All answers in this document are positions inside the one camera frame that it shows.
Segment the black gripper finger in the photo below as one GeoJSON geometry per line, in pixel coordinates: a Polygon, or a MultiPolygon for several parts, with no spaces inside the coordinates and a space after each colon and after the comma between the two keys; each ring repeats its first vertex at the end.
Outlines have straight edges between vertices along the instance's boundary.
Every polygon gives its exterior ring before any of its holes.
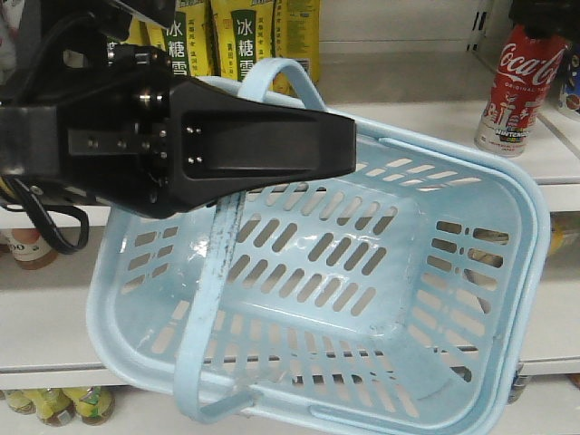
{"type": "Polygon", "coordinates": [[[305,99],[261,102],[241,82],[189,78],[169,92],[167,186],[171,212],[242,190],[353,172],[356,124],[305,99]]]}

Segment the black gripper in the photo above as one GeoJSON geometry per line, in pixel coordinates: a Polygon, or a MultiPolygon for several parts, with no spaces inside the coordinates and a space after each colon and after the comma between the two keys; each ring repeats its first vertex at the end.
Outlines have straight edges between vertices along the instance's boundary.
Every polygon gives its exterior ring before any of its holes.
{"type": "Polygon", "coordinates": [[[101,65],[57,63],[20,95],[1,90],[1,174],[44,190],[50,204],[112,204],[167,218],[170,59],[154,47],[119,45],[101,65]]]}

